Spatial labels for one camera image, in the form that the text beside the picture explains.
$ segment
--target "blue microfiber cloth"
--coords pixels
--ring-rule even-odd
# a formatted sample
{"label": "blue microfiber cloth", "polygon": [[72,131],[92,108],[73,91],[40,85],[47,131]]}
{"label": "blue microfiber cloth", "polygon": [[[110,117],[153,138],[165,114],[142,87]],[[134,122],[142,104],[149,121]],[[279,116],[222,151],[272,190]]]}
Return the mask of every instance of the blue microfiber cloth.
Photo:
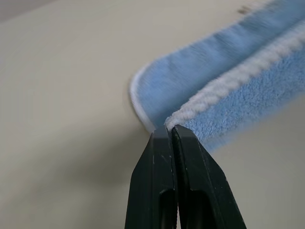
{"label": "blue microfiber cloth", "polygon": [[275,0],[144,67],[133,106],[149,131],[180,124],[214,150],[305,91],[304,44],[305,1]]}

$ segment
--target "beige surface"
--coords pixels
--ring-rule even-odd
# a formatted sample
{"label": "beige surface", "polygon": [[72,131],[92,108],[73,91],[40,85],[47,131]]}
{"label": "beige surface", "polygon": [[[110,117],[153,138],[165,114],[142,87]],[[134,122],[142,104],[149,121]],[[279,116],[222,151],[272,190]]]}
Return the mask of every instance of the beige surface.
{"label": "beige surface", "polygon": [[[148,140],[130,77],[251,1],[27,1],[0,2],[0,228],[123,228]],[[214,154],[250,229],[304,228],[302,101]]]}

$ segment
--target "blue fabric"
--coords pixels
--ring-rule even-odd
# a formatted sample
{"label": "blue fabric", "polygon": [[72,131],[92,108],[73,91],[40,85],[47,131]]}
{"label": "blue fabric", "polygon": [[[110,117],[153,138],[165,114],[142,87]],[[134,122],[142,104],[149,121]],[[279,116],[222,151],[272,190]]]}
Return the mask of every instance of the blue fabric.
{"label": "blue fabric", "polygon": [[227,142],[231,133],[271,114],[304,91],[305,46],[184,126],[194,131],[208,151],[213,151]]}
{"label": "blue fabric", "polygon": [[[167,117],[208,82],[237,66],[298,22],[305,20],[305,0],[276,0],[266,8],[211,37],[154,61],[136,89],[153,125]],[[250,82],[183,125],[208,151],[269,115],[305,91],[305,47],[275,62]]]}
{"label": "blue fabric", "polygon": [[236,66],[305,17],[305,0],[276,0],[211,37],[154,61],[137,90],[159,127],[209,81]]}

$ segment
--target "clip jaw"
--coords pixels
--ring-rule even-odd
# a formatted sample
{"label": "clip jaw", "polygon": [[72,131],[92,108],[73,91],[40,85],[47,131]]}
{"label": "clip jaw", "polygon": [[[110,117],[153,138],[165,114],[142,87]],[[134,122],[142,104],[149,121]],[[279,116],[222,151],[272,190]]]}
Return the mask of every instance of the clip jaw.
{"label": "clip jaw", "polygon": [[225,175],[182,126],[157,129],[133,171],[125,229],[246,229]]}

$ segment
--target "white fleece edge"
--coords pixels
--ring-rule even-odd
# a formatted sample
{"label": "white fleece edge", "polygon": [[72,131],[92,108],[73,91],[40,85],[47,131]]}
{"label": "white fleece edge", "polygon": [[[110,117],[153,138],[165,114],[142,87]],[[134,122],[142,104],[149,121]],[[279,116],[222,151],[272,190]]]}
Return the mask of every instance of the white fleece edge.
{"label": "white fleece edge", "polygon": [[137,74],[132,78],[130,82],[130,88],[129,88],[129,93],[130,93],[130,98],[133,104],[133,108],[138,115],[139,119],[142,121],[144,124],[145,128],[149,132],[153,132],[156,128],[153,125],[153,123],[150,121],[149,117],[147,116],[146,112],[144,111],[140,100],[138,96],[138,88],[139,88],[139,81],[143,75],[143,73],[146,71],[146,69],[149,67],[150,64],[145,65],[143,68],[141,68]]}
{"label": "white fleece edge", "polygon": [[296,24],[284,35],[276,38],[241,64],[210,81],[188,102],[181,106],[165,121],[166,127],[171,130],[175,125],[183,125],[187,120],[195,118],[199,113],[226,97],[231,91],[256,77],[263,70],[288,56],[293,51],[302,48],[305,43],[305,20]]}

